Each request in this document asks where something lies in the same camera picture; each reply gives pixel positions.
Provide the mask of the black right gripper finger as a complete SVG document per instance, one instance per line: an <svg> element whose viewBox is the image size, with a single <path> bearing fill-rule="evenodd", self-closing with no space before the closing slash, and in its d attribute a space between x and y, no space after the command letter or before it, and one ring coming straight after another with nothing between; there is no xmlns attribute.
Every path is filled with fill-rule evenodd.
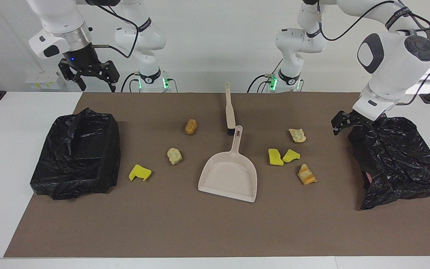
<svg viewBox="0 0 430 269"><path fill-rule="evenodd" d="M62 75L65 80L72 81L76 83L79 86L79 89L83 92L86 90L87 86L85 82L83 81L82 77L82 71L77 70L75 73L71 70L71 67L66 60L60 60L58 63L58 66L60 68L60 71L62 72Z"/></svg>
<svg viewBox="0 0 430 269"><path fill-rule="evenodd" d="M101 63L101 80L106 82L111 90L111 92L116 91L116 84L120 78L120 74L113 63L113 61L108 60Z"/></svg>

